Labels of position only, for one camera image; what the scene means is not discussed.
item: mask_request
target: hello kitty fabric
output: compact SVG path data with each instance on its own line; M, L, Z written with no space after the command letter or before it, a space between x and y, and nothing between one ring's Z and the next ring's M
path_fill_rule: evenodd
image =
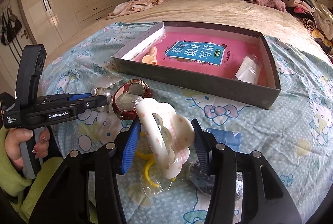
M41 78L44 94L87 93L92 74L105 75L114 69L111 56L128 40L155 23L114 23L96 32L56 59ZM281 93L270 110L221 97L144 80L153 98L171 104L189 120L197 118L201 127L242 133L239 151L259 150L277 172L291 194L305 223L323 201L333 183L333 68L320 59L299 51L274 37L265 37L279 72ZM123 75L124 80L132 76ZM119 120L111 111L86 110L76 121L54 126L60 150L94 151L128 130L131 121ZM139 149L149 146L144 137ZM176 180L165 188L147 191L141 179L144 160L134 158L129 172L118 176L118 186L128 223L203 224L210 197L186 180L190 159ZM94 202L94 174L89 197ZM234 223L240 221L241 200L236 201Z

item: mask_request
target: drawer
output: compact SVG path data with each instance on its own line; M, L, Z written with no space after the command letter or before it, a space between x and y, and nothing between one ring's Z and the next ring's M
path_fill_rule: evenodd
M112 7L110 0L101 0L99 2L96 2L92 5L90 5L87 8L84 8L78 12L75 13L76 19L78 22L82 22L86 20L87 18L93 16L96 13L99 13L109 7Z
M94 22L101 20L105 17L107 17L108 13L111 13L114 10L114 7L109 7L99 13L94 14L93 16L87 18L86 20L82 21L79 23L79 26L81 27L81 29L86 28L87 26L93 24Z

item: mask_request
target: round metal pivot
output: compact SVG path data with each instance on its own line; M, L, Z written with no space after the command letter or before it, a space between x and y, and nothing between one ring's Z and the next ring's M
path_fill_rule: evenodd
M253 156L256 157L256 158L261 157L261 152L259 152L259 151L253 151L252 154L253 154Z
M69 153L70 157L77 157L79 155L79 152L77 150L73 150Z
M108 150L112 150L116 147L116 145L112 142L109 142L107 145L105 145L105 148L107 148Z
M224 150L225 149L225 145L223 144L223 143L218 143L218 144L216 144L216 149L218 149L218 150Z

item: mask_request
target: hand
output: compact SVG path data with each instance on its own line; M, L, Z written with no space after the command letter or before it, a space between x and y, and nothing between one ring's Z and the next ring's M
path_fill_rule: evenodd
M33 137L33 132L24 128L12 128L5 139L5 150L8 158L13 163L14 167L21 170L24 167L20 143L28 141ZM36 154L35 158L46 157L48 154L50 133L46 128L39 135L39 142L36 143L33 153Z

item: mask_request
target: drawer handle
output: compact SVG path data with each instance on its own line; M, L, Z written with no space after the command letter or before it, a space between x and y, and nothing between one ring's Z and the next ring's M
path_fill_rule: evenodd
M44 4L44 7L45 7L45 10L47 11L47 8L46 8L45 1L44 1L44 0L43 0L43 4Z
M51 5L50 5L50 2L49 2L49 0L47 0L47 3L49 4L49 8L51 9Z

